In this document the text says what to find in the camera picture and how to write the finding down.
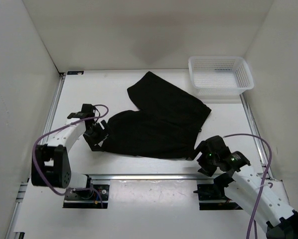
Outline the black shorts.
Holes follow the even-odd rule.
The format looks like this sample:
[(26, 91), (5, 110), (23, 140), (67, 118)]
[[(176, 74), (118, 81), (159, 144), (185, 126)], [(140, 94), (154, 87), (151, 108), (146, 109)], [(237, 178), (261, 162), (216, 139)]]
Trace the black shorts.
[(138, 108), (109, 118), (105, 152), (158, 159), (188, 158), (211, 113), (201, 100), (148, 71), (127, 89)]

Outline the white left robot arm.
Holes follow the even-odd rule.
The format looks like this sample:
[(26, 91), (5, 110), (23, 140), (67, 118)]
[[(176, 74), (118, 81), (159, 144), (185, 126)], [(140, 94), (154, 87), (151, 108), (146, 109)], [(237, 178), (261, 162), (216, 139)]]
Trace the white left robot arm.
[(48, 187), (55, 194), (61, 189), (73, 189), (82, 199), (94, 194), (91, 178), (87, 174), (71, 171), (68, 153), (75, 142), (83, 137), (91, 151), (103, 151), (102, 144), (111, 134), (105, 120), (109, 112), (103, 104), (83, 104), (78, 112), (70, 113), (64, 126), (46, 133), (36, 140), (32, 148), (31, 183)]

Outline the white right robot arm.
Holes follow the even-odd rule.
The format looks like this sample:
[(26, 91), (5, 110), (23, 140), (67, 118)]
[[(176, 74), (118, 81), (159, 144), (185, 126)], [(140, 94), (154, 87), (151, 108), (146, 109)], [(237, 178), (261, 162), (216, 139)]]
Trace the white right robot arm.
[(200, 142), (189, 156), (194, 159), (200, 166), (198, 172), (205, 176), (213, 176), (217, 169), (223, 172), (213, 180), (213, 193), (232, 200), (250, 215), (247, 238), (257, 223), (268, 239), (298, 239), (298, 211), (274, 193), (265, 175), (256, 173), (245, 155), (231, 152), (222, 137)]

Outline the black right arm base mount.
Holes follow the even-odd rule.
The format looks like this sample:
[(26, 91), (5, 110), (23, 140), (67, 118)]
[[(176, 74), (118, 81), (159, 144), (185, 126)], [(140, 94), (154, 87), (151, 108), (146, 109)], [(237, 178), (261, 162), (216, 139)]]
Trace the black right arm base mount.
[(198, 195), (199, 209), (201, 211), (241, 210), (237, 203), (225, 196), (224, 189), (233, 181), (227, 173), (223, 173), (214, 178), (213, 183), (197, 184), (194, 193)]

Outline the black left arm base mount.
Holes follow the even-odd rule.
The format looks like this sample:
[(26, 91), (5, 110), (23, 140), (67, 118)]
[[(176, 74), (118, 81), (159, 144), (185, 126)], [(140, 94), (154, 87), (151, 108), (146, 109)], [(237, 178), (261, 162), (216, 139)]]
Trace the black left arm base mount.
[(71, 190), (64, 196), (65, 209), (107, 209), (110, 194), (109, 180), (92, 180), (94, 190)]

